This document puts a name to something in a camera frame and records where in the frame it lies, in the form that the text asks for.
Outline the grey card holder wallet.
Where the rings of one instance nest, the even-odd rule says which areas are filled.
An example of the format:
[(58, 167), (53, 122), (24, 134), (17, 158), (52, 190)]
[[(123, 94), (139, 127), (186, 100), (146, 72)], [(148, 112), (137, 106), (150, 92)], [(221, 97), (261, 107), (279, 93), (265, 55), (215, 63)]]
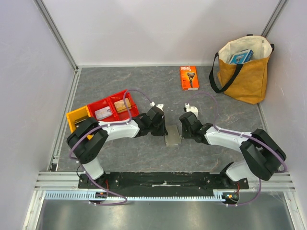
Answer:
[(169, 146), (177, 146), (181, 144), (181, 137), (176, 125), (166, 126), (167, 135), (165, 136), (165, 144)]

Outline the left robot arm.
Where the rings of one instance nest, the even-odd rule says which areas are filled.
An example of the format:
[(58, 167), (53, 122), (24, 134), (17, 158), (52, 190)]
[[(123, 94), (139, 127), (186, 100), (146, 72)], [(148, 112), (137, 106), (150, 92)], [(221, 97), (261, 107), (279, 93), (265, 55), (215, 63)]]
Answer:
[(166, 136), (163, 104), (152, 106), (147, 113), (123, 121), (103, 122), (89, 117), (79, 124), (66, 142), (89, 177), (89, 183), (101, 188), (106, 182), (105, 171), (97, 158), (103, 145), (121, 138), (138, 138), (151, 133)]

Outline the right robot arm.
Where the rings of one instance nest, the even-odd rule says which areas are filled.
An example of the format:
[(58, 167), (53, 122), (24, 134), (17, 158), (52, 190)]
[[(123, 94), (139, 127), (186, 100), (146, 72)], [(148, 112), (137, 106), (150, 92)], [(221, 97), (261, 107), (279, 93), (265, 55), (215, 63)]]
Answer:
[(232, 188), (237, 181), (250, 176), (268, 181), (275, 173), (280, 172), (281, 166), (286, 171), (286, 154), (263, 129), (237, 132), (210, 123), (203, 125), (193, 112), (184, 113), (179, 120), (183, 138), (225, 147), (243, 155), (242, 161), (226, 166), (225, 173), (220, 176), (219, 181), (224, 188)]

